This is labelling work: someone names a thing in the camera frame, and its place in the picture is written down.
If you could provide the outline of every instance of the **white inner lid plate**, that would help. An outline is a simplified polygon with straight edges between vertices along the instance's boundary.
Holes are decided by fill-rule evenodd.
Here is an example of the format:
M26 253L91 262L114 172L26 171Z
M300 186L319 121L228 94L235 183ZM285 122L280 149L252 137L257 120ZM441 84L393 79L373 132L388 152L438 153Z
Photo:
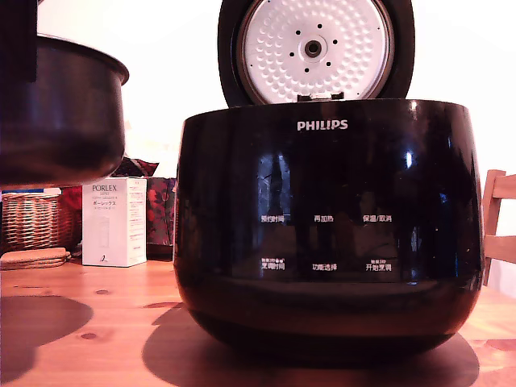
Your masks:
M375 98L392 53L392 27L376 0L257 0L240 35L239 70L254 102Z

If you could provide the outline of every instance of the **woven basket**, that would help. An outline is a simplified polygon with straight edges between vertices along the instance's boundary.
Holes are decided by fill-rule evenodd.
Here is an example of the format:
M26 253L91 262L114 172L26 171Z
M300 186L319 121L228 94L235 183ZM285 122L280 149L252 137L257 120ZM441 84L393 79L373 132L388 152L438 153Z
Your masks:
M45 193L2 196L2 250L74 248L81 242L81 214Z

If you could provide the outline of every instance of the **wooden tabletop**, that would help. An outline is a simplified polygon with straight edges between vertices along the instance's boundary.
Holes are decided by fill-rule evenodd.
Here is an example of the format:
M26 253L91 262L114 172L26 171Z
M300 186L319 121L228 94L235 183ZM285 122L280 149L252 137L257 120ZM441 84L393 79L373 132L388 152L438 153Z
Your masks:
M170 262L2 272L2 385L516 385L516 300L484 288L453 339L368 370L258 364L218 343L182 307Z

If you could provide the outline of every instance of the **coaster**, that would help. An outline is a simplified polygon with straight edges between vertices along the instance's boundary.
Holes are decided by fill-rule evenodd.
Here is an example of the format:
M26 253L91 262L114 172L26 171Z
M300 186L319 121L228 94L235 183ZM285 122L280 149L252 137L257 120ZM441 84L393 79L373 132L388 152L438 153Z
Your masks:
M8 252L0 258L0 269L48 268L61 266L70 258L64 248L46 248L41 250L25 250Z

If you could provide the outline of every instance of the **rice cooker lid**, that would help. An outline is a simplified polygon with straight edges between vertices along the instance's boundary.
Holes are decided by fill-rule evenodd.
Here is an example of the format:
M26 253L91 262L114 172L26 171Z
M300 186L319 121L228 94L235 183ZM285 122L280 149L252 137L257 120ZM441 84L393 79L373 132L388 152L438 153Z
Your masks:
M218 61L230 107L404 98L410 0L224 0Z

